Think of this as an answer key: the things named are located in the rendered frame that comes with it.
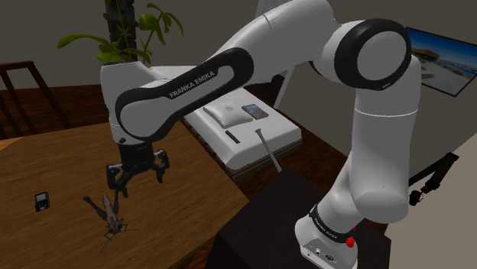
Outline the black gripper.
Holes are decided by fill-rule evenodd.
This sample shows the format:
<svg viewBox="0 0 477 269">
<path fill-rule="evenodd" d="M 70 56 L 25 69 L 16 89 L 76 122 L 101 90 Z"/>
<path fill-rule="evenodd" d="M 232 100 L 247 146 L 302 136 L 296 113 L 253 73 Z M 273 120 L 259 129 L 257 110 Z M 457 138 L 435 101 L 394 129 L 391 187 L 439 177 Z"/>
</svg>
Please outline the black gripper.
<svg viewBox="0 0 477 269">
<path fill-rule="evenodd" d="M 136 175 L 147 170 L 153 170 L 159 183 L 163 183 L 163 175 L 170 167 L 167 152 L 163 149 L 153 152 L 152 143 L 136 145 L 120 144 L 118 146 L 121 163 L 106 166 L 107 183 L 111 190 L 121 192 L 128 198 L 127 183 L 129 174 Z"/>
</svg>

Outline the brown grasshopper figure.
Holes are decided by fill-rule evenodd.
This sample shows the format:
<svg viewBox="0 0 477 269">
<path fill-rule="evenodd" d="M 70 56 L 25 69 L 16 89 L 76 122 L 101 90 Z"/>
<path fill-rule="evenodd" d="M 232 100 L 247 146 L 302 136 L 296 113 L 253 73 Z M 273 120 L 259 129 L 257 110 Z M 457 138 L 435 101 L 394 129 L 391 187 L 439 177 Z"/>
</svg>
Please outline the brown grasshopper figure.
<svg viewBox="0 0 477 269">
<path fill-rule="evenodd" d="M 103 235 L 107 242 L 102 246 L 100 252 L 103 251 L 104 247 L 112 242 L 112 239 L 121 233 L 127 233 L 129 230 L 134 231 L 134 228 L 129 229 L 128 223 L 124 223 L 123 218 L 118 217 L 119 203 L 118 203 L 118 193 L 115 193 L 114 202 L 112 203 L 110 198 L 104 194 L 102 196 L 103 208 L 97 206 L 89 196 L 84 196 L 83 201 L 88 203 L 97 213 L 97 215 L 106 222 L 105 228 L 107 229 L 106 233 Z"/>
</svg>

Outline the wooden table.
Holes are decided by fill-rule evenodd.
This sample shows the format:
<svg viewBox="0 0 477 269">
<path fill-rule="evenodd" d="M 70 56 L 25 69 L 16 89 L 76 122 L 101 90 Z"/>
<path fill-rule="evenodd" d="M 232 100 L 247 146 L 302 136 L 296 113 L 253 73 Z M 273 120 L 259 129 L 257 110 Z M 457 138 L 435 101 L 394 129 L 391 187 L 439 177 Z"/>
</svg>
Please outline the wooden table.
<svg viewBox="0 0 477 269">
<path fill-rule="evenodd" d="M 120 216 L 127 233 L 107 242 L 105 223 L 83 201 L 109 192 L 105 167 L 119 161 L 108 124 L 27 136 L 0 151 L 0 269 L 173 269 L 247 198 L 182 124 L 154 144 L 170 159 L 163 183 L 135 176 Z M 34 196 L 50 207 L 36 212 Z"/>
</svg>

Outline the small black device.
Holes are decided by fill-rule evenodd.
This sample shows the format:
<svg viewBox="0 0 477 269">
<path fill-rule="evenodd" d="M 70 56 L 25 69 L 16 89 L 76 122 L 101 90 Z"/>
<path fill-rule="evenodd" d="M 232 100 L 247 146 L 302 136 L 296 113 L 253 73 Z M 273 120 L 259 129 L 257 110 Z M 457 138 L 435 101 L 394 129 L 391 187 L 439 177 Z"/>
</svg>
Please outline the small black device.
<svg viewBox="0 0 477 269">
<path fill-rule="evenodd" d="M 34 196 L 34 208 L 36 212 L 43 211 L 50 207 L 50 200 L 48 192 L 38 193 Z"/>
</svg>

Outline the dark wooden chair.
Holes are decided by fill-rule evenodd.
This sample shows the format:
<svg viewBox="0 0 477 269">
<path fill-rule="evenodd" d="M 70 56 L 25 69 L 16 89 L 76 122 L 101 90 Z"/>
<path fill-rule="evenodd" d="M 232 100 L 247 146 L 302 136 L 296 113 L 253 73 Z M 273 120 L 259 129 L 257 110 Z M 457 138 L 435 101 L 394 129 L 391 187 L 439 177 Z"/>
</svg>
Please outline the dark wooden chair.
<svg viewBox="0 0 477 269">
<path fill-rule="evenodd" d="M 8 75 L 9 70 L 20 70 L 20 69 L 27 69 L 34 81 L 39 86 L 40 91 L 43 93 L 45 99 L 49 102 L 51 108 L 53 109 L 55 115 L 60 120 L 61 125 L 65 129 L 73 128 L 70 120 L 67 118 L 66 114 L 60 107 L 59 103 L 57 102 L 54 94 L 51 92 L 50 88 L 47 86 L 46 82 L 44 81 L 42 75 L 39 73 L 37 67 L 35 66 L 34 62 L 29 61 L 21 61 L 21 62 L 14 62 L 14 63 L 0 63 L 0 78 L 2 78 L 3 83 L 6 86 L 7 92 L 9 93 L 11 100 L 13 101 L 15 108 L 18 110 L 20 116 L 28 126 L 29 130 L 33 135 L 39 134 L 38 130 L 34 126 L 33 122 L 31 121 L 30 117 L 27 115 L 26 111 L 21 104 L 21 101 L 18 97 L 18 94 L 15 92 L 15 88 L 11 82 L 11 79 Z M 5 100 L 0 93 L 0 111 L 4 114 L 7 121 L 9 122 L 10 126 L 14 130 L 17 137 L 23 137 L 24 133 L 19 128 L 18 124 L 14 120 L 12 114 L 8 110 L 7 105 L 5 104 Z M 9 136 L 5 132 L 2 124 L 0 124 L 0 138 L 2 140 L 9 139 Z"/>
</svg>

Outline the green potted plant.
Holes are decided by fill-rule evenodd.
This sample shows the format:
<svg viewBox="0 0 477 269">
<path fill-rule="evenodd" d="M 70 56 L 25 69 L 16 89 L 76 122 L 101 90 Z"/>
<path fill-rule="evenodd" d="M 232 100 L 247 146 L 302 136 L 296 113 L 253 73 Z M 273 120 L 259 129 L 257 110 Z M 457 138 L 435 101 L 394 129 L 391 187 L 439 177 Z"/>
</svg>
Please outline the green potted plant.
<svg viewBox="0 0 477 269">
<path fill-rule="evenodd" d="M 96 59 L 102 63 L 140 60 L 151 64 L 153 52 L 149 45 L 152 37 L 156 35 L 160 43 L 165 45 L 164 35 L 174 24 L 183 31 L 183 25 L 175 15 L 154 3 L 149 2 L 146 7 L 158 11 L 157 15 L 143 13 L 136 18 L 135 0 L 102 1 L 105 3 L 103 18 L 108 25 L 109 38 L 91 34 L 66 34 L 58 40 L 58 49 L 80 39 L 90 39 L 98 43 Z"/>
</svg>

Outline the grey rod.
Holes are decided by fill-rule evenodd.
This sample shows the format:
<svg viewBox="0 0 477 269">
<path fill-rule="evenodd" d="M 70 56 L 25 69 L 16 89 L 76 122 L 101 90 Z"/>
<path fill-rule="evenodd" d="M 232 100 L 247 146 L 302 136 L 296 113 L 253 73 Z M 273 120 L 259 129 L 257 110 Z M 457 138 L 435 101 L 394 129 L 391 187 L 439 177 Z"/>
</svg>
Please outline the grey rod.
<svg viewBox="0 0 477 269">
<path fill-rule="evenodd" d="M 277 160 L 276 160 L 276 158 L 275 158 L 275 156 L 274 156 L 274 154 L 273 154 L 273 151 L 270 149 L 270 147 L 269 147 L 267 141 L 264 139 L 264 136 L 263 136 L 263 134 L 262 134 L 261 129 L 260 129 L 260 128 L 256 129 L 256 130 L 255 130 L 255 133 L 256 133 L 256 134 L 259 136 L 259 138 L 261 139 L 261 142 L 262 142 L 262 144 L 264 145 L 266 151 L 268 152 L 268 156 L 270 157 L 270 159 L 271 159 L 273 165 L 275 166 L 277 172 L 280 173 L 280 172 L 282 171 L 282 168 L 281 168 L 280 164 L 277 162 Z"/>
</svg>

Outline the white bed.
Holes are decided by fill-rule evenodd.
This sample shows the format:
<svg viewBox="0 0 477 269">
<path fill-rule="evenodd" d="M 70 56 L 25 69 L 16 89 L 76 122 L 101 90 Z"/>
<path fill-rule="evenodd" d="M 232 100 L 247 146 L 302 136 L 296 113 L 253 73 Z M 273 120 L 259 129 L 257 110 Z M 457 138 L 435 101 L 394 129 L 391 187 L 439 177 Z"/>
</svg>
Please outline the white bed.
<svg viewBox="0 0 477 269">
<path fill-rule="evenodd" d="M 256 129 L 261 129 L 276 159 L 302 143 L 299 127 L 243 88 L 196 109 L 183 120 L 234 181 L 271 162 Z"/>
</svg>

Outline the dark robot stand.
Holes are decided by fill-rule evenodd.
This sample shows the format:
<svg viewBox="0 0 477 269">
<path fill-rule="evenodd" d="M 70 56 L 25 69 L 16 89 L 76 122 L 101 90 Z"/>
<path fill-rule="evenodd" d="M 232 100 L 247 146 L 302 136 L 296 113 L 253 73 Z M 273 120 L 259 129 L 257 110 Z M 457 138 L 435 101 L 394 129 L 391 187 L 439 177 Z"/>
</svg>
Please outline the dark robot stand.
<svg viewBox="0 0 477 269">
<path fill-rule="evenodd" d="M 205 269 L 318 269 L 304 258 L 295 236 L 304 219 L 305 235 L 317 228 L 308 213 L 324 192 L 285 167 L 217 233 Z M 319 206 L 319 214 L 334 232 L 355 239 L 357 269 L 390 269 L 391 240 L 362 221 L 355 212 L 334 214 L 335 201 Z"/>
</svg>

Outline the black angular object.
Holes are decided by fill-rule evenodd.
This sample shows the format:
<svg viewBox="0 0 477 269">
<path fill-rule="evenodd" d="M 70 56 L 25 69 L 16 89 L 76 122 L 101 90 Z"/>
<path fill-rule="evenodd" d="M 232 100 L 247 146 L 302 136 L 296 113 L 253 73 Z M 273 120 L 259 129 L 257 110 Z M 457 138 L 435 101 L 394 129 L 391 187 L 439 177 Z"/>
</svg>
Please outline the black angular object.
<svg viewBox="0 0 477 269">
<path fill-rule="evenodd" d="M 412 190 L 409 194 L 409 204 L 416 206 L 422 199 L 424 194 L 437 190 L 447 175 L 450 168 L 459 159 L 459 156 L 449 152 L 430 166 L 418 172 L 409 179 L 408 186 L 413 186 L 418 181 L 430 176 L 430 179 L 418 190 Z"/>
</svg>

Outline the framed beach wall picture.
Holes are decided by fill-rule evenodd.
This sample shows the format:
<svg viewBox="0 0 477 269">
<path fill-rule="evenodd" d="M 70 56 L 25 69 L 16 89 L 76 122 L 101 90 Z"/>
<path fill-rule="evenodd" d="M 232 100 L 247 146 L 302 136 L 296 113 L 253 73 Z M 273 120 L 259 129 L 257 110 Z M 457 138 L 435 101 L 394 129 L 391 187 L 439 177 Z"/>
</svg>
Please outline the framed beach wall picture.
<svg viewBox="0 0 477 269">
<path fill-rule="evenodd" d="M 410 51 L 421 62 L 422 84 L 457 97 L 477 78 L 477 44 L 406 28 Z"/>
</svg>

